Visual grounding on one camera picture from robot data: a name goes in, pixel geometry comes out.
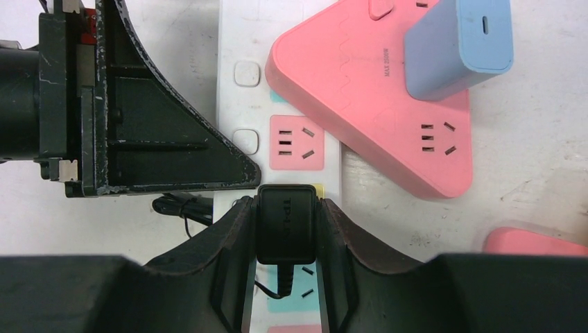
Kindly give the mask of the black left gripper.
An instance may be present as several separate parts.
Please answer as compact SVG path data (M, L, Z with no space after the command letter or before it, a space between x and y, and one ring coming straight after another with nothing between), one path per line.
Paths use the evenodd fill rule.
M253 189L261 169L155 66L124 1L41 1L39 41L1 41L1 162L69 198Z

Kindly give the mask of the pink square plug adapter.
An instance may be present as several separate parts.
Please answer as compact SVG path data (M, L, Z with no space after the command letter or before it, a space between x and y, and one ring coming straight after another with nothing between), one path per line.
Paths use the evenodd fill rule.
M519 228L497 228L485 239L485 253L504 255L587 256L587 247Z

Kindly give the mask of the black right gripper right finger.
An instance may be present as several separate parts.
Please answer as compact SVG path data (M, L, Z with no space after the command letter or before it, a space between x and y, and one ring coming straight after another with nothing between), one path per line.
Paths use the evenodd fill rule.
M405 255L332 200L316 211L323 332L586 332L587 259Z

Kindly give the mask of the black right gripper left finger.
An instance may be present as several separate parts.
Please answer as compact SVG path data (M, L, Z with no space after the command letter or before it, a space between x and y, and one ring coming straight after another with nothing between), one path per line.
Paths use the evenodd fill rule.
M254 200L141 265L122 256L1 258L2 332L248 332Z

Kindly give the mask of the black power adapter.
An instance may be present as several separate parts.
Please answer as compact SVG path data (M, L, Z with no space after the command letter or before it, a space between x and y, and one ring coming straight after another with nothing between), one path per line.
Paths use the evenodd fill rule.
M257 260L266 265L313 263L318 204L315 187L266 184L259 188L257 199Z

